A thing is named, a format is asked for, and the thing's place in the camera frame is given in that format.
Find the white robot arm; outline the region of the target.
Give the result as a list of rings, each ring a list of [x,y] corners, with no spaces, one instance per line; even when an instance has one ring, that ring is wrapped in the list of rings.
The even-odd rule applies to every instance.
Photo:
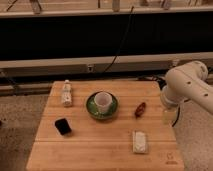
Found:
[[[165,75],[166,85],[160,93],[163,104],[162,120],[173,125],[178,119],[180,104],[190,99],[213,115],[213,86],[206,83],[207,66],[191,61],[170,69]]]

